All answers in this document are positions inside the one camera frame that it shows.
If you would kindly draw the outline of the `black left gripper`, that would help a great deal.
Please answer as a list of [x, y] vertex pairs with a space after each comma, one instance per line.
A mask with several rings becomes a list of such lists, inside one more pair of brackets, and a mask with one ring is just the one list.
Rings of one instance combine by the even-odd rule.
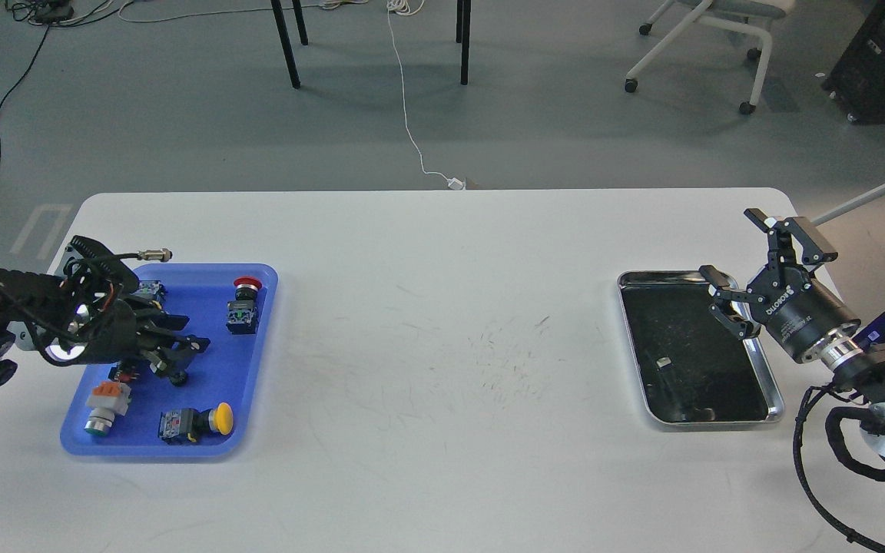
[[183, 333], [189, 322], [189, 317], [169, 314], [154, 304], [116, 299], [71, 362], [88, 365], [134, 359], [138, 366], [147, 365], [158, 378], [167, 380], [174, 372], [187, 372], [194, 357], [210, 349], [208, 337]]

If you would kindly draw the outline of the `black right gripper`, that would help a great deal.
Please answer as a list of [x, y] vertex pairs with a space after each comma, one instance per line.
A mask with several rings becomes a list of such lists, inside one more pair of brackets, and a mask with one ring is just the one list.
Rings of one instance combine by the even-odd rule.
[[[854, 335], [861, 319], [828, 287], [804, 272], [814, 273], [838, 259], [831, 242], [806, 217], [770, 217], [759, 209], [746, 209], [744, 215], [767, 235], [768, 270], [748, 284], [748, 293], [731, 287], [727, 274], [716, 267], [699, 266], [700, 276], [713, 288], [713, 317], [740, 340], [758, 336], [762, 326], [797, 363], [816, 360], [836, 333]], [[783, 279], [769, 270], [784, 270]], [[749, 304], [751, 319], [735, 310], [734, 303]]]

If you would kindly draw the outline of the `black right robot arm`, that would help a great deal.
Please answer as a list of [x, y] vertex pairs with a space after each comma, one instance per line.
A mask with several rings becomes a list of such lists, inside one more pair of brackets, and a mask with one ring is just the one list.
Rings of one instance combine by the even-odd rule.
[[885, 482], [885, 312], [863, 325], [816, 270], [838, 252], [805, 217], [770, 217], [759, 209], [744, 215], [767, 238], [767, 261], [754, 279], [737, 288], [716, 267], [699, 272], [709, 284], [711, 315], [739, 340], [766, 330], [797, 363], [821, 361], [830, 382], [809, 386], [796, 415], [791, 455], [798, 481], [815, 511], [848, 542], [874, 552], [885, 544], [854, 531], [815, 497], [802, 459], [804, 424], [825, 396], [839, 405], [825, 418], [827, 442], [840, 465], [872, 481]]

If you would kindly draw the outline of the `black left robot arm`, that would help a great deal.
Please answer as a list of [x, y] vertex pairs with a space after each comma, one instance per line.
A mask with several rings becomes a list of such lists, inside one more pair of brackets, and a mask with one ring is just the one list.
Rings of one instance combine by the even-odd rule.
[[172, 385], [187, 382], [187, 367], [210, 347], [207, 337], [183, 335], [189, 322], [163, 308], [127, 259], [168, 262], [169, 249], [112, 253], [87, 236], [71, 238], [56, 273], [0, 267], [0, 386], [17, 364], [12, 346], [36, 351], [53, 366], [147, 362]]

